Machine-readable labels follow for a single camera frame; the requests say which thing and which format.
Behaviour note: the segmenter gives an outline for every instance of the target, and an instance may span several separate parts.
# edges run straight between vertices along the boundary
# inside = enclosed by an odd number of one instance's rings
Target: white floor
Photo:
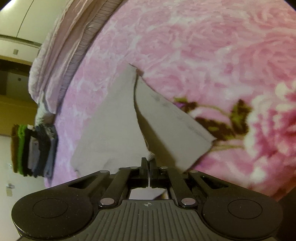
[[[23,196],[44,189],[43,178],[23,177],[9,167],[10,138],[0,135],[0,240],[15,241],[20,236],[11,220],[13,205]],[[7,196],[6,185],[11,183],[12,196]]]

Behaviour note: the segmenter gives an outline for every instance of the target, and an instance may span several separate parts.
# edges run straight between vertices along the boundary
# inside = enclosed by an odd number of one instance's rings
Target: beige cloth
[[[85,128],[71,164],[81,176],[102,169],[116,173],[120,167],[139,166],[142,157],[151,160],[153,152],[158,166],[185,171],[214,139],[128,65]]]

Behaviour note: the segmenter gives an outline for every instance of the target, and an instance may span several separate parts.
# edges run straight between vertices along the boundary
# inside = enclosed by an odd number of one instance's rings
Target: pink floral bedsheet
[[[69,86],[46,185],[76,178],[83,128],[127,62],[217,137],[194,169],[281,198],[296,184],[295,26],[283,0],[128,0]]]

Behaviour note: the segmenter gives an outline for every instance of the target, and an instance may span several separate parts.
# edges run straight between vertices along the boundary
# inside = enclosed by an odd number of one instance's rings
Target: flower stem print
[[[201,105],[197,102],[188,102],[185,97],[175,98],[174,104],[186,113],[189,113],[198,107],[205,107],[217,110],[222,115],[229,118],[231,125],[217,120],[205,119],[201,117],[195,118],[198,123],[206,128],[217,139],[217,141],[214,142],[211,151],[244,148],[242,145],[221,144],[221,141],[226,142],[234,139],[243,140],[245,135],[248,133],[249,128],[246,119],[252,109],[243,100],[239,99],[237,101],[237,103],[233,106],[231,113],[227,113],[217,106]]]

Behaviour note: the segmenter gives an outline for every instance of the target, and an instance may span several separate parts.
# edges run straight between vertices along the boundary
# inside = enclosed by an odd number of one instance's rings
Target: green garment
[[[20,125],[19,129],[17,130],[17,135],[19,137],[19,148],[17,152],[17,169],[19,174],[23,175],[23,170],[22,170],[22,152],[24,149],[24,144],[25,144],[25,129],[27,126],[25,125]]]

